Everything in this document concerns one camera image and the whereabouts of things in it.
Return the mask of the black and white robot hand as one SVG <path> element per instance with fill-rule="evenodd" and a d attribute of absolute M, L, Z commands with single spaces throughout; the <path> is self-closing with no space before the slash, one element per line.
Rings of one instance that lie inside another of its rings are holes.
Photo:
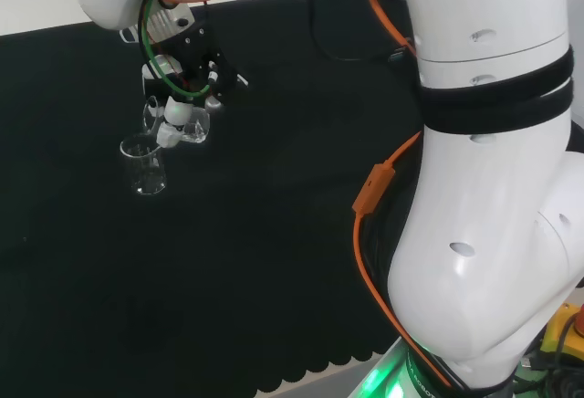
<path fill-rule="evenodd" d="M 152 2 L 150 12 L 141 9 L 140 21 L 130 32 L 144 59 L 143 129 L 164 149 L 204 142 L 248 81 L 220 48 L 207 14 Z"/>

